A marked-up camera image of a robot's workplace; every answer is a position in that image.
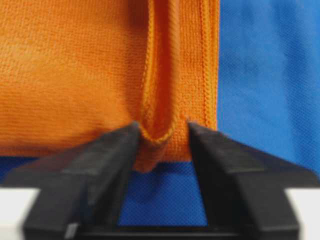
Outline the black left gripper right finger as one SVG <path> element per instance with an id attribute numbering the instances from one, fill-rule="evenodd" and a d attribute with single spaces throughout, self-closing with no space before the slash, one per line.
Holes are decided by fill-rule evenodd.
<path id="1" fill-rule="evenodd" d="M 319 177 L 310 169 L 188 123 L 209 225 L 248 237 L 317 237 Z"/>

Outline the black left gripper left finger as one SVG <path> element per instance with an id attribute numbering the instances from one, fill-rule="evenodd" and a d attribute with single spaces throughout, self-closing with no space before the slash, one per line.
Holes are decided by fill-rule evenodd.
<path id="1" fill-rule="evenodd" d="M 140 140 L 137 122 L 12 169 L 4 179 L 7 240 L 71 240 L 80 226 L 115 227 Z"/>

